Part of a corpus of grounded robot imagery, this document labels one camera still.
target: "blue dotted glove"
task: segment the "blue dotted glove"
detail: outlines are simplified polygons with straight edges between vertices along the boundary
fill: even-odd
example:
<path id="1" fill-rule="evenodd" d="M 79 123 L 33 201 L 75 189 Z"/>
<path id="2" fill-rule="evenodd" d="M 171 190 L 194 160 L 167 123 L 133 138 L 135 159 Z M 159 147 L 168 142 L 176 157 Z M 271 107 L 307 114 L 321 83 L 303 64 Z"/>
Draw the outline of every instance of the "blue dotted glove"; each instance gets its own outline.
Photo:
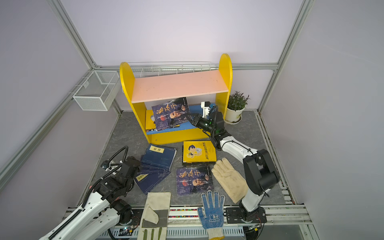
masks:
<path id="1" fill-rule="evenodd" d="M 201 194 L 203 201 L 204 211 L 202 207 L 197 208 L 197 213 L 203 228 L 207 230 L 209 240 L 220 240 L 224 238 L 223 225 L 224 215 L 223 206 L 225 196 L 221 195 L 220 201 L 218 199 L 218 191 L 214 192 L 214 198 L 212 197 L 212 191 Z"/>

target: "yellow title label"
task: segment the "yellow title label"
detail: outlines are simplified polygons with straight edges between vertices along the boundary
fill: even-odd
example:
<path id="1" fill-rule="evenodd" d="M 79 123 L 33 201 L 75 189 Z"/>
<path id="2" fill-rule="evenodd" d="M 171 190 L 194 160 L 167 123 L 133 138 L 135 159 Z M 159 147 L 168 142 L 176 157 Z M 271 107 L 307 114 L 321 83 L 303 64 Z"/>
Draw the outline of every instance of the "yellow title label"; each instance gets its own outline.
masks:
<path id="1" fill-rule="evenodd" d="M 164 152 L 164 148 L 155 147 L 153 145 L 149 148 L 149 150 L 154 151 L 154 152 L 159 152 L 159 153 L 163 153 Z"/>
<path id="2" fill-rule="evenodd" d="M 147 174 L 140 174 L 136 177 L 136 179 L 140 182 L 140 180 L 144 179 L 147 176 Z"/>

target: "white flower pot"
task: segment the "white flower pot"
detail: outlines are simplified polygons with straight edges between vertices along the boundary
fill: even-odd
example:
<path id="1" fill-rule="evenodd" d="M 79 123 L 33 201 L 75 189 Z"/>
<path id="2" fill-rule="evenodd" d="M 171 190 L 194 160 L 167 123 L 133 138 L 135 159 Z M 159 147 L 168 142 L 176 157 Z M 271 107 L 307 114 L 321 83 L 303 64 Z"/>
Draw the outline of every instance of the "white flower pot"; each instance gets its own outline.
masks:
<path id="1" fill-rule="evenodd" d="M 245 106 L 243 109 L 240 110 L 232 110 L 227 108 L 227 114 L 225 115 L 225 121 L 230 124 L 237 124 L 240 122 L 241 113 L 244 111 L 244 109 L 247 106 Z"/>

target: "yellow book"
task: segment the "yellow book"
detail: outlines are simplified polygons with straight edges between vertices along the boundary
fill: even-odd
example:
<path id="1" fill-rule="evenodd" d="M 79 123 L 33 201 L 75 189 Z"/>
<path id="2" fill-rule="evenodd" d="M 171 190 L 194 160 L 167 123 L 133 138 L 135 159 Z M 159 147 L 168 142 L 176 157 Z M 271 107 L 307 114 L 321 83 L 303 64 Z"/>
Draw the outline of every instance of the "yellow book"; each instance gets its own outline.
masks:
<path id="1" fill-rule="evenodd" d="M 184 141 L 183 162 L 216 162 L 216 149 L 211 141 Z"/>
<path id="2" fill-rule="evenodd" d="M 145 118 L 145 130 L 156 129 L 155 117 L 152 110 L 147 110 Z"/>

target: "glove cuff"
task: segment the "glove cuff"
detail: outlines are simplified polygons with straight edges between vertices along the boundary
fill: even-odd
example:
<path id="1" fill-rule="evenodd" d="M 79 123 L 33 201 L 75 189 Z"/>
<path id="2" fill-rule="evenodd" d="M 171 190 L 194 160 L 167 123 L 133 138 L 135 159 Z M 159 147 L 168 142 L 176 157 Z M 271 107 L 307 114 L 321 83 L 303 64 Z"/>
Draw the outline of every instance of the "glove cuff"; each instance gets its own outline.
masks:
<path id="1" fill-rule="evenodd" d="M 224 238 L 223 228 L 215 227 L 207 229 L 209 240 L 221 240 Z"/>

